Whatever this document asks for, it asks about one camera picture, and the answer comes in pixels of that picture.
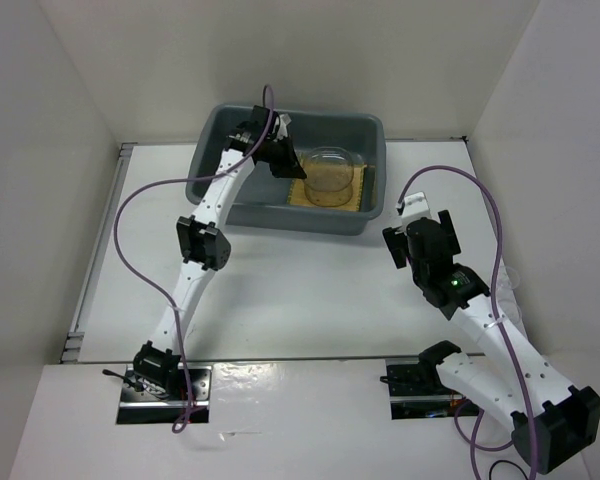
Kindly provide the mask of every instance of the yellow object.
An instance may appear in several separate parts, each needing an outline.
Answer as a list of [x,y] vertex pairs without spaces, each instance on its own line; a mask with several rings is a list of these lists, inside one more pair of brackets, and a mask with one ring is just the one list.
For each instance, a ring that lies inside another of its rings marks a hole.
[[307,199],[307,196],[304,193],[304,182],[299,179],[294,179],[293,182],[291,182],[291,190],[289,190],[289,198],[287,202],[289,205],[298,205],[302,207],[328,208],[331,210],[359,212],[360,202],[362,201],[362,181],[364,178],[364,169],[365,165],[353,166],[353,180],[351,180],[353,195],[351,196],[351,199],[344,205],[340,205],[338,207],[319,207],[318,205],[314,205],[309,199]]

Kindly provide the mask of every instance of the gray bin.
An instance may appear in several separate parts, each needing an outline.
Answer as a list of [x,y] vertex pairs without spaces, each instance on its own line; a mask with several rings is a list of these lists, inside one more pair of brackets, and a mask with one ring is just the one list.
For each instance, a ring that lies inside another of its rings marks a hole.
[[[227,134],[249,119],[247,106],[216,107],[202,130],[189,176],[213,175],[220,163]],[[290,131],[298,154],[321,146],[341,147],[367,165],[360,211],[347,212],[287,203],[290,179],[274,178],[265,163],[256,164],[244,182],[227,223],[303,232],[359,235],[367,222],[382,213],[386,184],[386,145],[382,122],[373,115],[278,110],[291,116]],[[187,198],[200,203],[209,182],[187,184]]]

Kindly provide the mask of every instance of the gray plastic container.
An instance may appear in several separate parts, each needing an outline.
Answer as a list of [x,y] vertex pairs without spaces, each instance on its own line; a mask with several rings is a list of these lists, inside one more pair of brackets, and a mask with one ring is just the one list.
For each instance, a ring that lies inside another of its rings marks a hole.
[[[220,163],[225,138],[249,119],[252,107],[220,105],[202,130],[189,176],[213,175]],[[278,110],[291,116],[293,146],[298,154],[316,147],[341,147],[365,168],[360,211],[289,205],[290,179],[274,178],[260,162],[243,184],[227,223],[302,232],[359,235],[367,222],[382,213],[386,184],[386,145],[382,122],[373,115]],[[186,195],[197,205],[209,182],[187,184]]]

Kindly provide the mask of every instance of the cable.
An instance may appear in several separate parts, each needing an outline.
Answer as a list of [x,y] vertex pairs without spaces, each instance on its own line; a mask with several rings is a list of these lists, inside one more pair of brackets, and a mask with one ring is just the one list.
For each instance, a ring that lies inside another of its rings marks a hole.
[[[460,418],[460,412],[462,412],[462,410],[468,405],[471,405],[470,401],[466,401],[458,408],[456,408],[456,413],[453,415],[453,423],[455,423],[456,429],[458,430],[458,433],[460,434],[462,439],[467,443],[471,443],[471,439],[467,437],[466,433],[462,431],[462,428],[460,428],[460,422],[458,421],[458,419]],[[511,445],[513,445],[513,440],[505,443],[504,445],[500,445],[499,447],[485,447],[476,443],[476,449],[482,450],[483,452],[501,452],[509,448]]]
[[527,477],[527,474],[524,473],[524,470],[522,470],[522,468],[520,468],[520,465],[518,465],[517,463],[513,463],[511,460],[497,460],[495,462],[493,462],[493,465],[491,465],[491,468],[489,469],[489,480],[493,480],[492,475],[493,475],[493,469],[496,468],[498,465],[500,465],[501,463],[506,463],[508,465],[513,465],[514,467],[516,467],[520,473],[522,473],[522,475],[524,475],[525,480],[529,480],[529,477]]
[[127,260],[127,258],[122,253],[122,249],[120,248],[120,239],[119,239],[119,233],[118,233],[118,228],[120,225],[120,218],[122,217],[122,212],[127,207],[127,205],[129,205],[131,200],[136,198],[142,192],[149,190],[150,188],[159,187],[161,185],[172,185],[174,183],[194,183],[194,182],[204,182],[204,181],[209,181],[209,180],[215,180],[217,178],[224,177],[230,171],[236,170],[238,167],[243,165],[247,160],[249,160],[251,155],[253,155],[253,153],[256,150],[258,150],[258,148],[260,148],[260,145],[262,145],[262,142],[264,142],[264,139],[267,136],[267,132],[269,131],[269,128],[271,127],[271,124],[273,122],[273,110],[275,108],[275,99],[274,99],[274,95],[273,95],[273,89],[268,84],[264,86],[264,89],[262,91],[263,96],[265,95],[265,93],[267,91],[269,92],[269,98],[270,98],[269,116],[267,118],[267,123],[265,124],[264,130],[262,131],[260,138],[258,138],[258,141],[253,145],[251,150],[249,150],[247,153],[245,153],[244,157],[242,157],[242,159],[238,163],[236,163],[229,170],[225,170],[223,172],[216,173],[214,175],[208,175],[206,177],[174,178],[174,179],[170,179],[170,180],[160,180],[157,182],[149,183],[143,187],[140,187],[136,191],[131,193],[131,195],[129,195],[124,200],[124,202],[122,202],[122,204],[120,205],[120,208],[118,208],[118,212],[116,213],[115,220],[113,222],[113,244],[116,248],[118,257],[120,257],[120,260],[122,261],[124,266],[127,267],[127,269],[129,269],[129,271],[131,273],[133,273],[136,277],[138,277],[144,283],[146,283],[150,287],[153,287],[155,290],[160,292],[160,294],[162,294],[162,296],[167,299],[167,301],[169,302],[169,304],[171,305],[171,307],[173,309],[173,315],[174,315],[174,320],[175,320],[175,324],[176,324],[176,336],[177,336],[177,340],[178,340],[178,348],[180,349],[180,356],[182,357],[182,365],[184,366],[184,368],[183,368],[184,380],[187,385],[187,406],[185,407],[183,414],[180,415],[176,419],[176,421],[173,423],[173,426],[171,427],[171,431],[173,433],[183,432],[184,429],[189,424],[189,418],[191,417],[191,414],[193,414],[196,411],[195,398],[193,396],[193,387],[191,385],[191,376],[189,375],[189,369],[187,368],[187,358],[186,358],[185,352],[184,352],[184,336],[183,336],[182,328],[180,325],[180,312],[178,310],[178,305],[176,304],[173,297],[169,294],[169,292],[167,292],[164,288],[162,288],[156,282],[151,280],[149,277],[147,277],[146,275],[144,275],[140,271],[138,271],[133,265],[131,265],[131,263]]
[[[500,315],[498,313],[498,302],[496,300],[496,290],[498,283],[498,268],[500,266],[500,260],[502,259],[502,219],[500,217],[500,211],[498,210],[498,205],[496,204],[493,195],[487,189],[487,187],[476,177],[468,174],[464,170],[460,170],[459,168],[449,167],[447,165],[432,165],[430,167],[425,167],[421,170],[418,170],[407,182],[407,184],[402,189],[400,193],[400,198],[398,199],[398,203],[402,203],[405,195],[407,194],[407,190],[413,184],[416,178],[426,172],[430,172],[433,170],[445,170],[448,172],[457,173],[458,175],[462,175],[466,179],[473,182],[485,196],[489,205],[491,206],[491,211],[493,212],[493,217],[496,223],[496,258],[493,265],[493,273],[491,274],[491,309],[493,311],[494,320],[497,320]],[[529,422],[529,443],[531,447],[531,472],[529,473],[529,480],[535,480],[538,473],[538,437],[536,432],[536,425],[534,421],[533,415],[533,407],[531,406],[531,397],[529,396],[529,389],[527,388],[527,384],[524,380],[524,374],[522,373],[522,368],[520,367],[520,362],[518,361],[518,356],[511,344],[511,339],[509,338],[509,334],[507,333],[506,328],[502,323],[498,323],[498,328],[500,333],[502,334],[502,339],[504,340],[504,344],[507,347],[507,351],[509,352],[509,356],[511,357],[511,362],[513,363],[513,368],[516,372],[516,377],[518,377],[518,382],[520,383],[520,390],[522,391],[522,398],[524,400],[524,406],[527,413],[527,419]],[[471,442],[471,451],[475,455],[476,445],[474,440]],[[477,467],[474,468],[474,474],[477,479],[480,479],[480,475],[478,473]]]

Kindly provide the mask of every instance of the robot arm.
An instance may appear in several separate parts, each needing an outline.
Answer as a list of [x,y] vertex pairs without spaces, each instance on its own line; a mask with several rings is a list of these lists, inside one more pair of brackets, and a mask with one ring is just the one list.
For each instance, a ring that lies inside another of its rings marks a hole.
[[[202,201],[189,217],[180,217],[176,224],[183,263],[172,297],[180,311],[180,325],[184,337],[190,332],[195,309],[204,289],[218,270],[228,262],[231,244],[222,233],[229,210],[238,191],[253,172],[257,162],[269,164],[276,178],[306,178],[295,154],[288,125],[288,115],[273,112],[269,131],[269,110],[253,107],[251,118],[236,127],[226,140],[217,178],[209,185]],[[263,133],[264,141],[243,161]],[[160,323],[133,361],[134,374],[153,390],[167,395],[178,393],[178,338],[171,306],[165,308]]]
[[500,376],[474,364],[450,342],[420,355],[426,377],[460,392],[508,431],[518,453],[530,462],[529,422],[520,382],[498,324],[506,329],[525,375],[539,439],[538,471],[546,474],[593,443],[600,420],[600,397],[591,387],[578,390],[557,372],[511,323],[494,319],[487,285],[470,268],[453,262],[460,253],[451,216],[431,219],[423,193],[398,205],[400,222],[383,231],[397,268],[410,264],[425,299],[462,329],[495,364]]

